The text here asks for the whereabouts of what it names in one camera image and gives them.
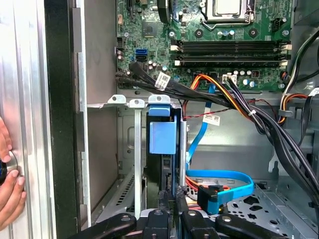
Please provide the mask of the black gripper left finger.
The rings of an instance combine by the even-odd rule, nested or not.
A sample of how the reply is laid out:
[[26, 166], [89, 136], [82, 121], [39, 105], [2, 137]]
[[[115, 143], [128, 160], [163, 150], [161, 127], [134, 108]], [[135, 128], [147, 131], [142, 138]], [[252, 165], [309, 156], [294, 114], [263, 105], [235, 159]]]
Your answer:
[[170, 206], [167, 191], [158, 194], [158, 208], [141, 212], [137, 219], [119, 213], [79, 233], [71, 239], [168, 239], [170, 237]]

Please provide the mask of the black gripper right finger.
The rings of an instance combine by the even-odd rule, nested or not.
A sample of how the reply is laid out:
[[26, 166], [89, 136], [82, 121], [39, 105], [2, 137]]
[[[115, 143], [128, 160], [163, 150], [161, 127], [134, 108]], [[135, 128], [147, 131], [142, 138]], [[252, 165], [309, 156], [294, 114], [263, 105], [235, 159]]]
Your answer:
[[257, 224], [232, 214], [218, 215], [215, 221], [205, 218], [200, 211], [189, 209], [186, 202], [186, 188], [178, 188], [175, 205], [180, 219], [179, 232], [182, 239], [219, 239], [223, 234], [230, 239], [285, 239]]

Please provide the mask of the bare person hand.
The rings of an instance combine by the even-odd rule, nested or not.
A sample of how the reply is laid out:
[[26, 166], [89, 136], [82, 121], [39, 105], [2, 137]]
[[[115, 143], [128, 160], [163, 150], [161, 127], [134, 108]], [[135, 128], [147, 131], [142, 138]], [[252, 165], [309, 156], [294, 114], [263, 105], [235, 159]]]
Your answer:
[[[4, 163], [10, 161], [9, 151], [12, 150], [12, 140], [9, 131], [0, 120], [0, 159]], [[26, 201], [24, 191], [25, 178], [18, 170], [11, 171], [0, 186], [0, 229], [4, 230], [23, 212]]]

